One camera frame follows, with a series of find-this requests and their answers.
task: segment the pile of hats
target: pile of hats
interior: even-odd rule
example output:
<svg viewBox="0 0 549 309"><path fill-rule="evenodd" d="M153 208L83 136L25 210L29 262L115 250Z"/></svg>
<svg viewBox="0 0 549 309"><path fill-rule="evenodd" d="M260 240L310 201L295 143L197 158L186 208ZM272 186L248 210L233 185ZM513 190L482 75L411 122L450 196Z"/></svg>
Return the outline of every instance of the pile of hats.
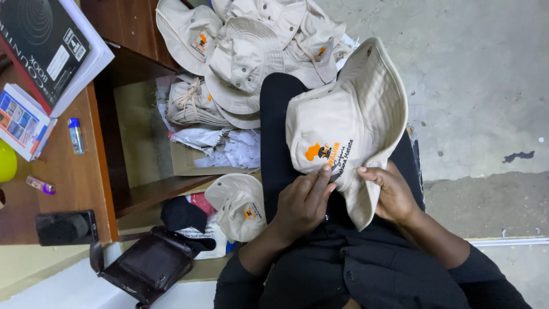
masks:
<svg viewBox="0 0 549 309"><path fill-rule="evenodd" d="M215 12L180 0L160 0L156 24L168 51L185 70L204 76L173 85L168 121L179 125L260 127L259 96L266 76L284 72L312 89L337 75L351 50L313 0L212 0Z"/></svg>

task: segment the hat chin strap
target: hat chin strap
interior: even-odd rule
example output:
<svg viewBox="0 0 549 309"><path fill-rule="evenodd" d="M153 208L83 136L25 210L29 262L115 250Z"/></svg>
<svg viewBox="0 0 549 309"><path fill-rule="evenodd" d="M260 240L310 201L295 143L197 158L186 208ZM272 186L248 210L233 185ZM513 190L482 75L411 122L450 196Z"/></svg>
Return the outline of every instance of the hat chin strap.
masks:
<svg viewBox="0 0 549 309"><path fill-rule="evenodd" d="M316 60L315 60L314 56L311 55L311 53L305 48L305 46L303 46L303 44L301 44L301 42L296 37L294 37L292 40L294 40L298 44L299 49L301 49L301 51L303 51L305 53L305 55L307 57L309 57L309 59L311 59L312 66L315 67L316 74L318 74L318 76L320 77L322 82L324 84L329 83L331 80L325 81L324 78L322 77L322 74L320 74L320 70L318 69L318 65L316 64Z"/></svg>
<svg viewBox="0 0 549 309"><path fill-rule="evenodd" d="M177 30L175 30L175 27L171 24L170 20L157 8L156 9L156 12L158 13L158 15L160 15L160 17L162 17L164 19L164 21L166 21L168 23L168 26L170 26L170 28L172 28L172 30L175 32L175 35L177 35L177 37L179 38L179 40L181 41L181 43L183 43L183 45L185 45L185 47L190 51L191 50L191 47L187 44L187 42L179 35L179 32L177 32Z"/></svg>
<svg viewBox="0 0 549 309"><path fill-rule="evenodd" d="M200 78L196 78L192 84L187 88L187 93L184 95L177 96L173 99L173 103L177 105L177 108L185 111L187 109L187 103L190 101L193 106L194 119L198 120L198 111L197 111L197 93L199 92L200 87Z"/></svg>

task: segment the smartphone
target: smartphone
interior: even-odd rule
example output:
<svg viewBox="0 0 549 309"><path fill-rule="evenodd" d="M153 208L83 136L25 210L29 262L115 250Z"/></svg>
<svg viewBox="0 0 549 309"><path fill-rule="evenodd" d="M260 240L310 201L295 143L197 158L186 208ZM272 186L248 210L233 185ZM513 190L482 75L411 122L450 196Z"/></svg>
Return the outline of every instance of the smartphone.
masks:
<svg viewBox="0 0 549 309"><path fill-rule="evenodd" d="M99 240L93 210L39 213L36 231L41 246L85 245Z"/></svg>

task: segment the dark spot on floor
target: dark spot on floor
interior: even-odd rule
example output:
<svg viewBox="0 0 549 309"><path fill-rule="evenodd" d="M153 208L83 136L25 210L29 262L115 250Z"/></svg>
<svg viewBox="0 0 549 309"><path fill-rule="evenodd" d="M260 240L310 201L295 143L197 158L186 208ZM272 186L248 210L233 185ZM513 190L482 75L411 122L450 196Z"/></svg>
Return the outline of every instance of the dark spot on floor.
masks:
<svg viewBox="0 0 549 309"><path fill-rule="evenodd" d="M503 161L502 163L511 163L513 162L513 160L515 160L516 158L520 158L520 159L532 159L534 157L534 150L530 151L529 153L524 153L524 152L519 152L519 153L513 153L509 156L505 156L503 157Z"/></svg>

